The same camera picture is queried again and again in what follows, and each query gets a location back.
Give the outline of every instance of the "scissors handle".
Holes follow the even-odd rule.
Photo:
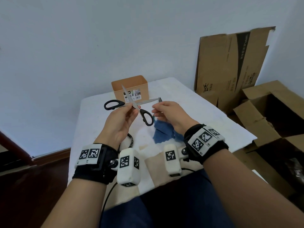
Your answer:
[[[151,126],[151,125],[153,125],[153,123],[154,123],[154,120],[153,120],[153,116],[148,112],[148,111],[146,111],[146,110],[144,110],[144,109],[140,109],[139,110],[139,113],[142,115],[142,119],[143,119],[143,121],[146,123],[146,125],[147,126]],[[147,122],[147,120],[146,120],[146,118],[145,118],[145,114],[148,114],[150,117],[151,117],[151,120],[152,120],[152,122],[151,122],[151,124],[149,124],[148,122]]]
[[[115,105],[115,106],[107,107],[107,105],[108,105],[109,103],[111,103],[111,102],[117,102],[118,104]],[[123,101],[114,99],[114,100],[109,100],[109,101],[107,101],[107,102],[104,104],[104,108],[105,108],[106,110],[112,110],[112,109],[116,109],[116,108],[121,107],[121,106],[124,106],[124,105],[125,105],[125,103],[124,103]]]

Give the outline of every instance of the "blue pants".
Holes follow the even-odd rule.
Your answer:
[[[234,227],[199,170],[104,212],[101,227]]]

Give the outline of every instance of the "wooden baseboard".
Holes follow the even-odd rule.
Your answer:
[[[71,148],[59,150],[54,153],[46,154],[41,157],[36,157],[32,159],[32,165],[44,165],[46,163],[58,161],[63,158],[70,157]]]
[[[0,144],[13,152],[18,158],[24,161],[28,165],[32,165],[32,157],[26,153],[23,149],[21,149],[16,143],[10,140],[6,135],[0,132]]]

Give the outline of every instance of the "forearm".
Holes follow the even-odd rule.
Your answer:
[[[227,214],[239,227],[304,227],[304,214],[223,149],[204,162]]]
[[[97,227],[106,187],[99,182],[73,179],[42,227]]]

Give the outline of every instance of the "wooden floor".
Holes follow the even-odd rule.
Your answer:
[[[1,227],[40,227],[67,186],[69,158],[0,176]]]

